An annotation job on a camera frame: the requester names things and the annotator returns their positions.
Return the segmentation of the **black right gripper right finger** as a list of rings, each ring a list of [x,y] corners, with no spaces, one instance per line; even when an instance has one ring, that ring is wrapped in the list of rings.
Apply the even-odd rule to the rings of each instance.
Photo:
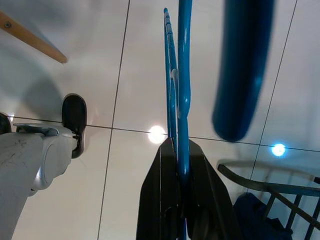
[[[228,190],[201,147],[189,141],[186,222],[192,240],[242,240]]]

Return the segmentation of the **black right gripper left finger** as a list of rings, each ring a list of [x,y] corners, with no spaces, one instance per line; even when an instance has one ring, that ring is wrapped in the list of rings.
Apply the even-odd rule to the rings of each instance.
[[[175,240],[179,237],[180,185],[173,140],[158,148],[140,190],[137,240]]]

